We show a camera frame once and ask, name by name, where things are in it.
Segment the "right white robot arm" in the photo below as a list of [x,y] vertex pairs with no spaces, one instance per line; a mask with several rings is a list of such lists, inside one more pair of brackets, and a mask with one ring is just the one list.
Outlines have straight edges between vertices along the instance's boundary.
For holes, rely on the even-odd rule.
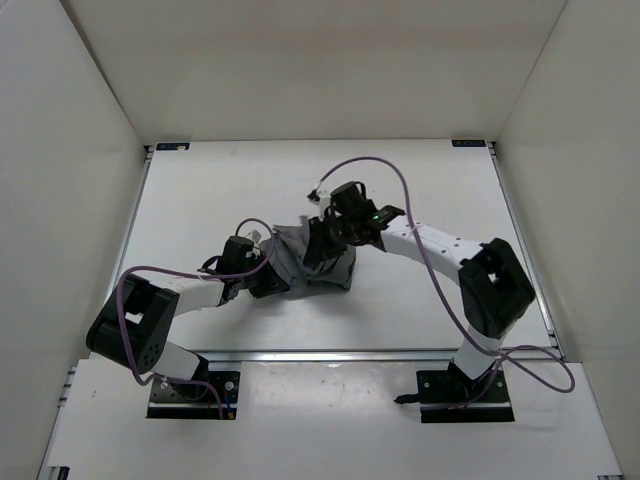
[[307,198],[318,207],[309,220],[310,240],[304,263],[311,267],[347,248],[373,246],[432,269],[460,289],[464,341],[450,362],[449,391],[471,400],[484,388],[484,376],[496,361],[504,338],[535,300],[534,288],[511,245],[466,240],[417,221],[405,210],[378,208],[363,183],[347,182],[328,193],[312,190]]

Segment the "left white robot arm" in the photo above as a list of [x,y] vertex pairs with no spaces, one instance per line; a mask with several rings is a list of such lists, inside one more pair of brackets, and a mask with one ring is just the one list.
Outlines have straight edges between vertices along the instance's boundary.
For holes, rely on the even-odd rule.
[[158,267],[125,272],[86,336],[87,348],[140,378],[162,378],[188,398],[208,389],[208,363],[200,355],[168,341],[174,319],[186,313],[225,306],[241,291],[262,298],[289,290],[273,268],[275,239],[256,244],[231,236],[221,256],[205,262],[197,274]]

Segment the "grey pleated skirt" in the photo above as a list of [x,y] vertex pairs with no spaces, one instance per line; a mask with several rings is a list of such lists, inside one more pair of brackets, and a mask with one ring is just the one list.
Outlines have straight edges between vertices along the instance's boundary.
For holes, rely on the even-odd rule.
[[306,216],[300,218],[297,226],[275,225],[273,236],[264,240],[263,251],[267,254],[274,248],[269,264],[290,286],[294,296],[302,296],[310,290],[328,287],[329,289],[351,289],[357,253],[353,246],[347,246],[337,259],[320,264],[316,269],[303,265],[309,240]]

